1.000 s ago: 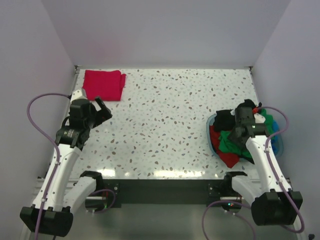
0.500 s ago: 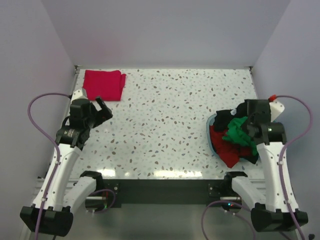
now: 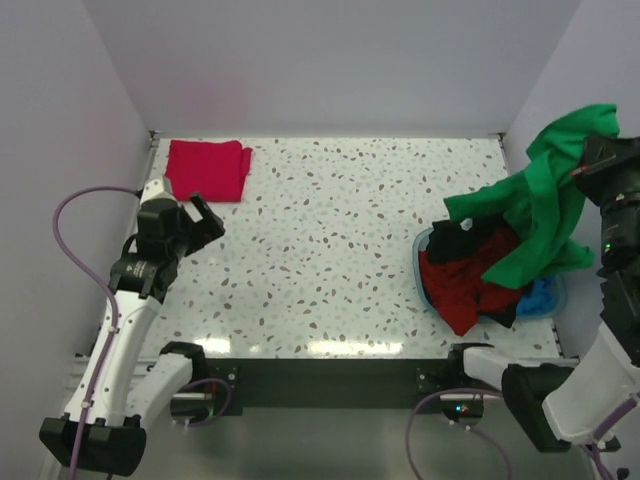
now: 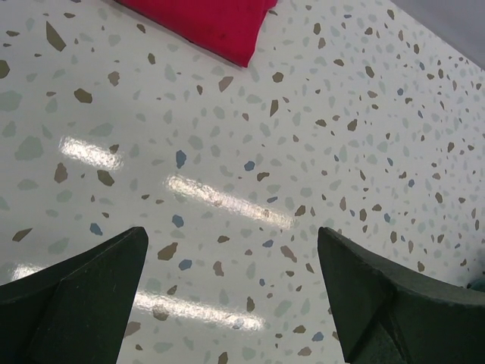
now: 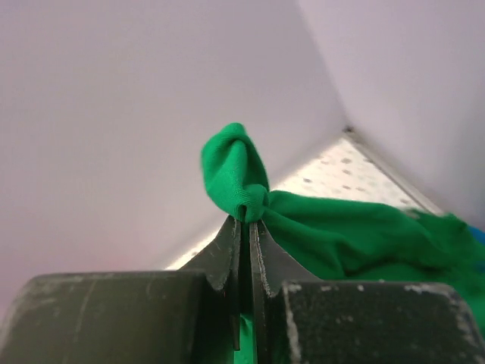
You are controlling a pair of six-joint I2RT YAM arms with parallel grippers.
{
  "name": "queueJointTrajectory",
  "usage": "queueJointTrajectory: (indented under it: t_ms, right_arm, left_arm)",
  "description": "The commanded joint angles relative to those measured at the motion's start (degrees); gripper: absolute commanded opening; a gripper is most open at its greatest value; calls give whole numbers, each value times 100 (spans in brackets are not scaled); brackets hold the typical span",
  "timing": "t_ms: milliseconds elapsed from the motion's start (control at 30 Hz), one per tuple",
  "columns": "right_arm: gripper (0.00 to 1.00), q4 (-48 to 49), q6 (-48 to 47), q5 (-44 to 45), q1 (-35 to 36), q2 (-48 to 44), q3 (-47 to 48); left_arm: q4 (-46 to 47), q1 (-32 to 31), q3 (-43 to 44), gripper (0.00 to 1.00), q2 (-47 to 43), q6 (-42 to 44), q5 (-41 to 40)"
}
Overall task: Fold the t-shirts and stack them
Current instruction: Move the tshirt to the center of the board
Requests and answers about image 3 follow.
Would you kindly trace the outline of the green t-shirt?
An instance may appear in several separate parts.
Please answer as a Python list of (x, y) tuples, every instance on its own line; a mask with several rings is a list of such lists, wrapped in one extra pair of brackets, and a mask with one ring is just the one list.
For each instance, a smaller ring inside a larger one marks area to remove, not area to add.
[(520, 245), (494, 263), (486, 282), (518, 289), (539, 277), (586, 269), (592, 249), (571, 239), (585, 204), (571, 176), (587, 137), (615, 138), (620, 133), (615, 104), (592, 104), (548, 124), (526, 150), (529, 165), (476, 192), (448, 197), (453, 222), (501, 215)]

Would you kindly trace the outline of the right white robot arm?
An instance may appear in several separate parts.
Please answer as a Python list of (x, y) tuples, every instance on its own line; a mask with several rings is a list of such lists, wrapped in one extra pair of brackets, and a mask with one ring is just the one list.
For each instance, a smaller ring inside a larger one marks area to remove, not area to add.
[(455, 345), (448, 386), (498, 389), (535, 448), (597, 446), (639, 403), (639, 140), (587, 138), (571, 173), (601, 216), (602, 322), (575, 365), (517, 360), (488, 344)]

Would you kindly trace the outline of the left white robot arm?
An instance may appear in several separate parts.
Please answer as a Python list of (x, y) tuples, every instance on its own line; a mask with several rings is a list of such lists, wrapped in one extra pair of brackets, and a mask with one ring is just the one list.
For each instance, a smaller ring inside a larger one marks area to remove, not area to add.
[(132, 381), (151, 324), (176, 280), (182, 259), (225, 234), (222, 220), (202, 196), (194, 220), (170, 193), (139, 190), (137, 230), (123, 244), (109, 279), (93, 279), (108, 305), (82, 378), (62, 414), (47, 417), (39, 439), (70, 478), (81, 470), (128, 477), (139, 466), (148, 429), (176, 393), (203, 386), (232, 387), (211, 376), (202, 346), (170, 342), (151, 370)]

